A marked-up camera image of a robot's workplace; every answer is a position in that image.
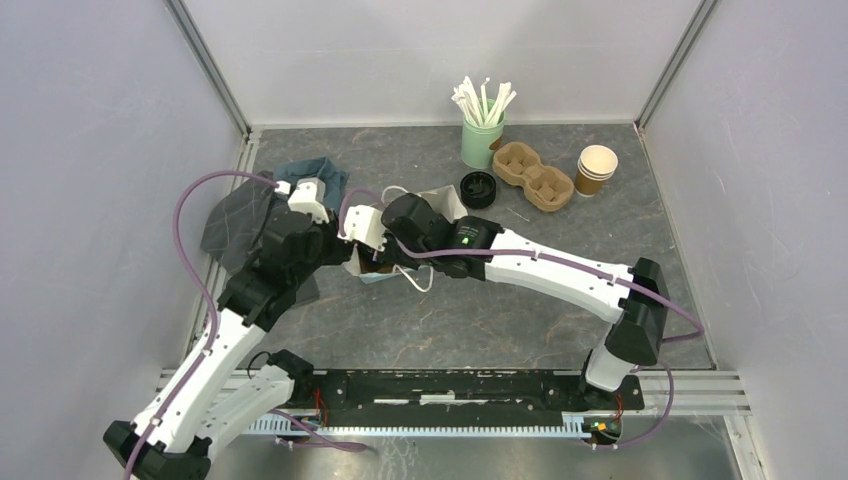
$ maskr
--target white wall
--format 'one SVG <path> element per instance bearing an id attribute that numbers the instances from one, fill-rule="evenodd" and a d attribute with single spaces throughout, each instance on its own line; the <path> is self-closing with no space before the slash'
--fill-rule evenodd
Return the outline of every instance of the white wall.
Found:
<path id="1" fill-rule="evenodd" d="M 848 4 L 722 2 L 647 127 L 719 360 L 774 478 L 844 478 Z"/>
<path id="2" fill-rule="evenodd" d="M 101 436 L 174 365 L 197 292 L 170 236 L 240 135 L 164 2 L 0 7 L 0 478 L 119 478 Z M 190 201 L 190 256 L 223 193 Z"/>
<path id="3" fill-rule="evenodd" d="M 508 121 L 632 121 L 698 0 L 186 0 L 255 124 L 459 122 L 465 75 Z"/>

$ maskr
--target black cup lid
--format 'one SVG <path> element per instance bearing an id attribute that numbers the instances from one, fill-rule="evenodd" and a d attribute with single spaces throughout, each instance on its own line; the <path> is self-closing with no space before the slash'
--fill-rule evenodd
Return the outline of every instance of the black cup lid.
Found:
<path id="1" fill-rule="evenodd" d="M 471 172 L 459 182 L 459 198 L 471 209 L 486 208 L 495 201 L 495 177 L 486 172 Z"/>

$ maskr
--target stacked paper cups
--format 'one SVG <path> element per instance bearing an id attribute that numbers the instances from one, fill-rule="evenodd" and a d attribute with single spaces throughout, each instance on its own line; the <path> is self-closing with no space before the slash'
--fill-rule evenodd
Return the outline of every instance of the stacked paper cups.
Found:
<path id="1" fill-rule="evenodd" d="M 589 145 L 577 161 L 577 181 L 574 188 L 584 197 L 591 197 L 612 177 L 618 167 L 618 156 L 603 145 Z"/>

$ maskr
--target cable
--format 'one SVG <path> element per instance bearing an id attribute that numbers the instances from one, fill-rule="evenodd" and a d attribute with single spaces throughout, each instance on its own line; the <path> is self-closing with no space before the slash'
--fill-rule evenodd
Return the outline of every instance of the cable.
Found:
<path id="1" fill-rule="evenodd" d="M 271 410 L 268 413 L 273 413 L 274 415 L 279 415 L 297 428 L 305 431 L 309 434 L 310 437 L 318 440 L 320 443 L 289 443 L 290 446 L 296 448 L 335 448 L 336 450 L 341 450 L 343 452 L 351 452 L 351 453 L 359 453 L 364 452 L 369 449 L 368 445 L 364 443 L 356 443 L 356 442 L 334 442 L 327 437 L 313 431 L 311 428 L 307 427 L 303 422 L 289 415 L 288 413 L 282 410 Z"/>
<path id="2" fill-rule="evenodd" d="M 327 404 L 324 403 L 324 399 L 321 398 L 321 389 L 320 388 L 316 389 L 315 393 L 316 393 L 316 400 L 317 400 L 316 403 L 320 407 L 319 411 L 321 412 L 321 424 L 326 427 L 327 425 L 330 424 L 330 407 L 328 407 Z"/>
<path id="3" fill-rule="evenodd" d="M 344 226 L 344 217 L 347 214 L 347 209 L 349 208 L 351 198 L 353 197 L 354 194 L 357 194 L 357 193 L 368 195 L 372 199 L 379 198 L 376 193 L 374 193 L 371 190 L 368 190 L 366 188 L 355 188 L 355 189 L 351 190 L 347 195 L 345 195 L 345 198 L 342 201 L 341 212 L 339 213 L 339 234 L 342 235 L 342 236 L 344 236 L 344 227 L 343 227 Z M 398 244 L 398 247 L 400 247 L 400 249 L 403 251 L 403 253 L 405 253 L 407 256 L 409 256 L 411 258 L 415 258 L 415 259 L 445 257 L 445 256 L 453 256 L 453 255 L 476 255 L 476 256 L 486 256 L 486 257 L 494 256 L 494 255 L 515 255 L 515 256 L 520 256 L 520 257 L 540 258 L 542 260 L 554 262 L 554 263 L 557 263 L 557 264 L 560 264 L 560 265 L 564 265 L 566 267 L 570 267 L 570 268 L 573 268 L 573 269 L 576 269 L 576 270 L 580 270 L 581 272 L 585 272 L 585 273 L 588 273 L 590 275 L 594 275 L 596 277 L 607 280 L 608 282 L 614 281 L 618 285 L 629 288 L 630 290 L 633 290 L 637 293 L 641 293 L 642 295 L 645 295 L 646 297 L 650 298 L 651 300 L 659 303 L 660 305 L 662 305 L 662 306 L 674 311 L 678 315 L 682 316 L 689 323 L 691 323 L 693 327 L 695 327 L 696 331 L 693 332 L 693 333 L 688 333 L 688 334 L 685 334 L 685 335 L 677 335 L 677 336 L 674 336 L 674 337 L 664 338 L 663 341 L 662 341 L 663 344 L 682 342 L 682 341 L 685 341 L 685 340 L 692 340 L 692 339 L 698 338 L 698 337 L 700 337 L 701 335 L 704 334 L 704 326 L 701 325 L 701 322 L 698 321 L 698 319 L 695 318 L 694 315 L 687 312 L 686 310 L 684 310 L 682 307 L 680 307 L 676 303 L 672 302 L 671 300 L 669 300 L 669 299 L 663 297 L 662 295 L 654 292 L 653 290 L 645 288 L 641 285 L 638 285 L 638 284 L 633 283 L 633 282 L 628 281 L 628 280 L 624 280 L 623 278 L 614 277 L 610 273 L 604 272 L 602 270 L 598 270 L 594 267 L 590 267 L 588 265 L 584 265 L 584 264 L 579 263 L 579 262 L 575 262 L 574 260 L 569 260 L 567 258 L 558 257 L 556 255 L 551 255 L 549 253 L 536 252 L 534 250 L 521 250 L 521 249 L 491 250 L 491 249 L 484 249 L 484 248 L 455 248 L 455 249 L 447 249 L 447 250 L 433 250 L 433 251 L 430 251 L 430 252 L 419 253 L 419 252 L 413 252 L 412 250 L 407 248 L 407 246 L 404 245 L 403 243 L 401 243 L 400 241 L 398 241 L 397 244 Z"/>
<path id="4" fill-rule="evenodd" d="M 624 415 L 624 402 L 621 400 L 621 394 L 615 394 L 615 416 L 612 418 L 613 422 L 620 422 L 621 416 Z"/>
<path id="5" fill-rule="evenodd" d="M 262 356 L 262 354 L 268 355 L 269 357 L 271 356 L 271 352 L 269 352 L 267 350 L 262 350 L 261 352 L 254 355 L 253 358 L 251 358 L 249 362 L 247 362 L 247 378 L 249 378 L 250 380 L 253 380 L 253 377 L 250 376 L 250 367 L 253 366 L 253 362 L 255 362 L 257 358 Z"/>
<path id="6" fill-rule="evenodd" d="M 315 416 L 318 417 L 321 415 L 321 389 L 315 389 Z"/>
<path id="7" fill-rule="evenodd" d="M 618 424 L 618 436 L 612 436 L 609 433 L 607 433 L 605 430 L 604 431 L 599 430 L 596 433 L 600 433 L 604 437 L 606 437 L 606 438 L 612 440 L 613 442 L 617 443 L 619 440 L 621 440 L 621 437 L 624 435 L 624 422 L 622 421 L 622 419 L 619 419 L 618 422 L 616 422 L 616 423 Z"/>
<path id="8" fill-rule="evenodd" d="M 382 201 L 383 203 L 386 203 L 386 194 L 389 193 L 392 190 L 400 190 L 403 193 L 409 193 L 409 190 L 407 190 L 403 187 L 399 187 L 397 185 L 389 185 L 388 187 L 383 189 L 383 193 L 380 195 L 380 201 Z"/>
<path id="9" fill-rule="evenodd" d="M 615 445 L 595 444 L 592 445 L 593 450 L 617 450 L 619 448 L 629 447 L 638 443 L 642 443 L 645 440 L 648 440 L 649 438 L 656 435 L 660 427 L 665 424 L 666 420 L 668 420 L 669 414 L 671 414 L 671 406 L 674 403 L 674 376 L 671 374 L 671 367 L 669 367 L 667 363 L 663 361 L 660 361 L 659 363 L 663 366 L 663 368 L 665 369 L 665 373 L 668 375 L 668 403 L 665 406 L 665 411 L 663 411 L 662 416 L 660 416 L 660 419 L 657 420 L 657 423 L 655 423 L 654 426 L 651 427 L 647 432 L 643 433 L 642 435 L 639 435 L 636 438 L 632 438 L 630 440 L 627 440 L 626 442 L 616 443 Z"/>
<path id="10" fill-rule="evenodd" d="M 412 276 L 410 274 L 406 273 L 406 270 L 404 270 L 402 267 L 399 267 L 397 265 L 393 265 L 392 266 L 392 272 L 402 274 L 404 277 L 406 277 L 407 280 L 409 280 L 409 283 L 411 283 L 412 286 L 415 287 L 416 290 L 418 290 L 421 293 L 427 293 L 427 292 L 430 291 L 431 288 L 433 288 L 433 276 L 434 276 L 433 267 L 429 267 L 429 268 L 430 268 L 430 281 L 427 283 L 427 288 L 419 286 L 418 282 L 416 282 L 415 279 L 412 278 Z"/>
<path id="11" fill-rule="evenodd" d="M 350 204 L 350 198 L 352 197 L 352 195 L 354 193 L 362 193 L 362 194 L 370 196 L 371 198 L 377 197 L 376 193 L 374 193 L 370 190 L 364 189 L 364 188 L 358 188 L 358 189 L 352 190 L 350 194 L 345 196 L 344 201 L 342 202 L 342 212 L 341 212 L 342 216 L 341 216 L 341 218 L 344 218 L 343 216 L 344 216 L 345 212 L 347 211 L 347 206 Z M 341 224 L 339 225 L 339 233 L 341 233 L 341 234 L 344 233 Z M 641 293 L 642 295 L 645 295 L 646 297 L 650 298 L 651 300 L 654 300 L 655 302 L 659 303 L 660 305 L 663 305 L 664 307 L 666 307 L 666 308 L 674 311 L 678 315 L 682 316 L 689 323 L 691 323 L 693 327 L 695 327 L 695 332 L 693 332 L 693 333 L 688 333 L 688 334 L 684 334 L 684 335 L 677 335 L 677 336 L 673 336 L 673 337 L 664 338 L 662 340 L 663 344 L 692 340 L 692 339 L 698 338 L 698 337 L 700 337 L 701 335 L 704 334 L 704 326 L 701 324 L 700 321 L 698 321 L 697 318 L 695 318 L 694 315 L 687 312 L 686 310 L 684 310 L 682 307 L 680 307 L 676 303 L 672 302 L 671 300 L 669 300 L 669 299 L 663 297 L 662 295 L 654 292 L 653 290 L 645 288 L 645 287 L 638 285 L 636 283 L 633 283 L 631 281 L 624 280 L 624 279 L 618 278 L 618 277 L 614 277 L 612 274 L 609 274 L 609 273 L 604 272 L 602 270 L 598 270 L 598 269 L 590 267 L 588 265 L 583 265 L 582 263 L 575 262 L 575 261 L 569 260 L 567 258 L 558 257 L 556 255 L 551 255 L 549 253 L 535 252 L 533 250 L 521 250 L 521 249 L 490 250 L 490 249 L 476 249 L 476 248 L 458 248 L 458 249 L 448 249 L 448 250 L 434 250 L 434 251 L 431 251 L 431 252 L 421 252 L 421 253 L 419 253 L 419 252 L 413 252 L 412 250 L 407 248 L 406 245 L 404 245 L 400 241 L 398 241 L 397 244 L 398 244 L 398 247 L 400 247 L 400 249 L 403 251 L 403 253 L 405 253 L 407 256 L 409 256 L 411 258 L 415 258 L 415 259 L 424 259 L 424 258 L 433 258 L 433 257 L 442 257 L 442 256 L 453 256 L 453 255 L 477 255 L 477 256 L 515 255 L 515 256 L 522 256 L 522 257 L 530 257 L 530 258 L 534 258 L 534 259 L 539 258 L 539 259 L 542 259 L 542 260 L 547 260 L 549 262 L 554 262 L 554 263 L 564 265 L 566 267 L 574 268 L 576 270 L 580 270 L 581 272 L 585 272 L 585 273 L 588 273 L 590 275 L 594 275 L 596 277 L 605 279 L 608 282 L 615 282 L 618 285 L 629 288 L 630 290 L 633 290 L 637 293 Z M 665 368 L 665 371 L 668 374 L 668 390 L 669 390 L 668 391 L 668 404 L 666 405 L 665 411 L 663 412 L 660 419 L 657 421 L 656 424 L 654 424 L 653 427 L 651 427 L 650 430 L 648 430 L 644 434 L 642 434 L 642 435 L 640 435 L 640 436 L 638 436 L 638 437 L 636 437 L 632 440 L 628 440 L 628 441 L 620 443 L 620 444 L 610 445 L 610 446 L 606 446 L 606 447 L 601 446 L 601 448 L 616 449 L 616 448 L 621 448 L 621 447 L 626 447 L 626 446 L 629 446 L 629 445 L 641 443 L 641 442 L 651 438 L 652 436 L 654 436 L 656 434 L 656 432 L 659 430 L 659 428 L 662 427 L 665 424 L 666 420 L 668 420 L 668 415 L 671 413 L 671 407 L 672 407 L 672 404 L 674 403 L 674 377 L 671 374 L 671 367 L 669 367 L 668 364 L 666 364 L 663 361 L 659 361 L 659 363 L 660 363 L 660 365 L 662 365 Z"/>
<path id="12" fill-rule="evenodd" d="M 177 248 L 177 255 L 180 257 L 180 262 L 185 267 L 186 272 L 188 272 L 189 277 L 191 277 L 191 281 L 194 283 L 197 288 L 200 289 L 201 295 L 203 295 L 203 299 L 206 301 L 206 306 L 208 309 L 208 321 L 209 321 L 209 337 L 206 339 L 206 344 L 204 345 L 204 350 L 208 350 L 212 347 L 212 343 L 215 341 L 215 337 L 218 335 L 218 328 L 220 320 L 218 318 L 218 309 L 215 307 L 215 300 L 212 298 L 212 294 L 206 288 L 206 285 L 203 284 L 203 281 L 200 280 L 200 276 L 197 275 L 197 272 L 194 271 L 194 268 L 191 266 L 191 262 L 188 260 L 188 255 L 186 255 L 185 249 L 183 248 L 182 238 L 180 238 L 180 213 L 182 212 L 183 205 L 185 205 L 186 199 L 191 192 L 193 192 L 197 187 L 201 184 L 212 180 L 213 178 L 218 177 L 246 177 L 257 182 L 264 183 L 269 187 L 277 187 L 277 182 L 271 180 L 270 178 L 265 178 L 260 175 L 256 175 L 253 173 L 247 172 L 239 172 L 236 170 L 221 170 L 218 172 L 212 172 L 208 175 L 204 175 L 197 180 L 194 181 L 191 185 L 186 188 L 182 195 L 180 195 L 179 200 L 177 200 L 177 205 L 174 207 L 174 216 L 171 222 L 171 233 L 174 236 L 174 246 Z M 168 407 L 174 402 L 174 399 L 183 389 L 183 387 L 188 383 L 189 379 L 194 372 L 200 368 L 200 364 L 203 363 L 203 360 L 206 358 L 206 355 L 198 355 L 197 358 L 192 362 L 189 366 L 188 370 L 186 370 L 186 374 L 183 375 L 182 378 L 177 382 L 174 388 L 171 390 L 171 393 L 168 394 L 167 397 L 162 401 L 162 404 L 159 406 L 159 409 L 153 414 L 150 418 L 151 423 L 147 425 L 147 428 L 144 429 L 144 432 L 139 437 L 138 441 L 135 442 L 135 446 L 130 452 L 130 456 L 127 459 L 127 465 L 124 468 L 124 480 L 131 480 L 133 468 L 135 467 L 135 462 L 138 460 L 139 453 L 141 453 L 141 448 L 147 443 L 147 439 L 150 438 L 150 435 L 153 434 L 153 429 L 156 427 L 152 422 L 154 419 L 161 419 L 165 412 L 168 410 Z"/>

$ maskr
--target gray table surface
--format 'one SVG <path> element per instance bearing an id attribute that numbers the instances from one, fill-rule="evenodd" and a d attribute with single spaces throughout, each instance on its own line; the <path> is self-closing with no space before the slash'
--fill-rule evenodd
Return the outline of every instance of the gray table surface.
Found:
<path id="1" fill-rule="evenodd" d="M 350 172 L 348 188 L 401 185 L 423 191 L 458 188 L 472 171 L 459 157 L 460 127 L 269 130 L 254 171 L 328 156 Z M 495 203 L 471 213 L 550 247 L 604 262 L 658 262 L 671 298 L 694 303 L 648 161 L 630 125 L 507 126 L 504 141 L 522 141 L 543 163 L 574 177 L 580 151 L 612 148 L 619 167 L 593 198 L 575 194 L 543 213 L 521 189 L 498 180 Z M 321 298 L 283 315 L 254 350 L 287 348 L 319 368 L 515 367 L 579 369 L 606 324 L 561 300 L 525 288 L 436 274 L 429 293 L 396 277 L 366 285 L 341 267 L 316 273 Z M 426 274 L 417 273 L 426 284 Z M 670 313 L 666 336 L 691 331 Z M 704 340 L 669 345 L 673 368 L 711 368 Z"/>

